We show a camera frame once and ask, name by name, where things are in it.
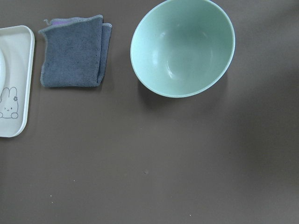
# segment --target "brown table surface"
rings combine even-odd
[[[0,138],[1,224],[299,223],[299,2],[216,0],[236,35],[207,91],[165,98],[130,62],[161,0],[2,0],[0,28],[35,34],[28,123]],[[113,25],[98,88],[40,84],[44,19]]]

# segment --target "tray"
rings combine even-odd
[[[27,123],[34,44],[34,34],[26,26],[0,28],[6,67],[0,89],[0,137],[19,135]]]

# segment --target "bunny illustration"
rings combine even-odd
[[[0,97],[0,118],[18,118],[18,97],[17,89],[4,88]]]

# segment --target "folded towel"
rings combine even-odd
[[[102,15],[51,20],[39,31],[46,40],[42,85],[98,86],[105,74],[111,29]]]

